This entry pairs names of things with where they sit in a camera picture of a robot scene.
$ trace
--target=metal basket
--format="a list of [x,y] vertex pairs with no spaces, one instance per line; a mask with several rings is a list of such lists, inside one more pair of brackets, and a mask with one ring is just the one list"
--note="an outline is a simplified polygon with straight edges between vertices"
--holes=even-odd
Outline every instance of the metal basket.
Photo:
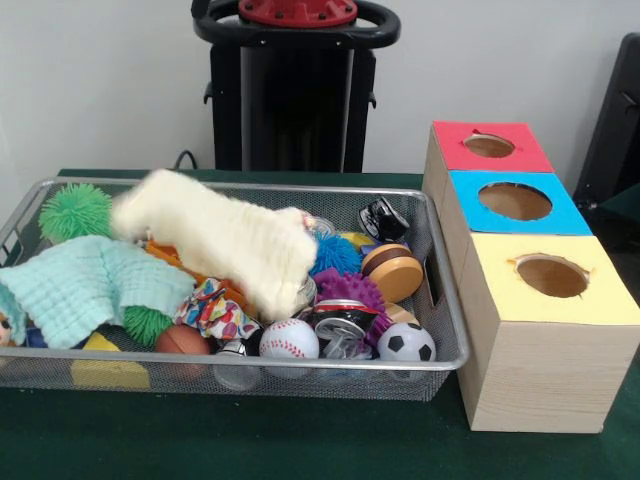
[[[35,185],[0,231],[0,267],[27,261],[49,245],[41,239],[41,206],[68,183],[91,183],[115,196],[136,180],[54,178]],[[433,362],[271,359],[0,348],[0,386],[176,393],[279,395],[429,401],[447,375],[464,364],[468,343],[433,203],[412,190],[207,184],[220,193],[268,208],[296,206],[357,231],[356,212],[380,195],[411,224],[406,237],[425,266],[427,282],[402,306],[431,333]],[[79,380],[78,370],[83,379]]]

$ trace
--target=white plush toy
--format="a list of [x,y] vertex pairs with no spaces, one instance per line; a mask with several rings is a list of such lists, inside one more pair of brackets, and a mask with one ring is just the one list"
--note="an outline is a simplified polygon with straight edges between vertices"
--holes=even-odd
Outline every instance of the white plush toy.
[[269,210],[228,198],[200,182],[157,170],[113,202],[111,227],[130,241],[173,245],[182,264],[229,278],[269,320],[289,318],[316,258],[304,212]]

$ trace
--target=table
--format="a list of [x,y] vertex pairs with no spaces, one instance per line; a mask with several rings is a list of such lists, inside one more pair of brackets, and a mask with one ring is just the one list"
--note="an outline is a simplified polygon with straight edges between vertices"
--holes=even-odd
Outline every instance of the table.
[[[139,178],[142,171],[63,170]],[[201,180],[420,188],[420,175],[197,171]],[[600,435],[470,432],[455,375],[427,404],[0,391],[19,478],[640,478],[640,359]]]

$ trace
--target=black electrical cord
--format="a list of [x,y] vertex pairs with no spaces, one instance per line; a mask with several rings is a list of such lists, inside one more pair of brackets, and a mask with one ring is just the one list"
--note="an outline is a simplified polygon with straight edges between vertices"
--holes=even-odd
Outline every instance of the black electrical cord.
[[182,160],[184,160],[184,157],[189,157],[189,160],[191,160],[191,166],[193,167],[193,169],[198,170],[198,162],[196,161],[196,157],[193,156],[193,153],[191,153],[190,150],[183,150],[182,152],[180,152],[180,155],[178,155],[178,159],[176,160],[176,163],[173,164],[174,170],[178,170],[180,168],[180,165],[182,164]]

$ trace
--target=green spiky ball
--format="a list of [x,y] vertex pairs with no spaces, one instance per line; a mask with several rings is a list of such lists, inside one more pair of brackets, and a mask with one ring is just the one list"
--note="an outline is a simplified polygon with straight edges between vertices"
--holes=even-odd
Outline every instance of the green spiky ball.
[[145,347],[153,347],[157,338],[173,325],[171,318],[146,307],[124,309],[124,329],[133,340]]
[[67,185],[45,202],[38,219],[42,237],[54,245],[85,235],[111,236],[111,197],[86,183]]

